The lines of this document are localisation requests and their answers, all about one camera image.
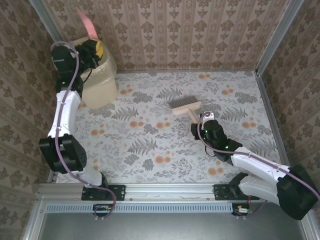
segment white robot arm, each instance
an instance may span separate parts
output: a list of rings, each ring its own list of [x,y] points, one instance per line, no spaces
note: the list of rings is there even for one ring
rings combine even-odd
[[[70,171],[75,176],[79,176],[83,182],[107,188],[108,182],[106,177],[101,172],[96,171],[91,164],[87,164],[86,151],[73,136],[76,124],[76,112],[81,102],[84,84],[80,76],[87,69],[98,66],[103,52],[101,47],[100,41],[92,39],[75,46],[78,52],[79,66],[77,75],[67,96],[67,89],[76,71],[76,59],[70,52],[70,49],[65,45],[57,46],[51,51],[53,62],[57,68],[55,78],[57,107],[51,130],[47,138],[40,139],[39,148],[52,171],[67,174],[66,169],[59,160],[55,144],[58,118],[60,117],[58,143],[66,165]],[[62,112],[60,112],[62,103],[64,105]]]
[[[223,127],[206,113],[202,118],[199,133],[205,144],[211,147],[215,156],[232,166],[245,169],[255,176],[239,173],[229,183],[229,192],[223,195],[233,199],[255,196],[279,205],[290,217],[301,220],[318,201],[319,194],[315,184],[301,165],[289,167],[267,160],[234,141],[224,133]],[[191,126],[194,139],[198,140],[197,124]]]

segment wooden brush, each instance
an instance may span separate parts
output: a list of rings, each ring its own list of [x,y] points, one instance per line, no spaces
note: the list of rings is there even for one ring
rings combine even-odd
[[[197,100],[195,96],[187,96],[177,100],[169,102],[174,115],[180,115],[188,113],[193,123],[197,123],[198,120],[192,111],[200,108],[201,102]]]

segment wooden brush handle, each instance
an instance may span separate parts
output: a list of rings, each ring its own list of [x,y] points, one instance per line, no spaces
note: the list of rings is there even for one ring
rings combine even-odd
[[[197,118],[195,117],[194,113],[188,108],[186,111],[189,114],[189,117],[193,121],[194,124],[198,123]]]

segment beige container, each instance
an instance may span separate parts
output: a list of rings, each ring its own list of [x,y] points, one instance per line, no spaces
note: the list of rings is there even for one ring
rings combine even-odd
[[[88,40],[87,37],[73,41],[75,45]],[[98,109],[112,103],[118,97],[118,90],[115,82],[117,66],[109,49],[101,42],[103,55],[99,61],[99,67],[92,70],[91,75],[83,86],[82,101],[90,109]],[[85,80],[90,69],[81,75]]]

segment pink cloth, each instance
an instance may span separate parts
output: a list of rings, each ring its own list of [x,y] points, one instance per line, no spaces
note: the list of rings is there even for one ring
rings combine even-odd
[[[95,26],[92,23],[92,21],[79,8],[76,8],[76,11],[78,12],[78,14],[79,14],[84,26],[85,26],[85,29],[88,33],[89,38],[98,40],[99,38],[98,38]]]

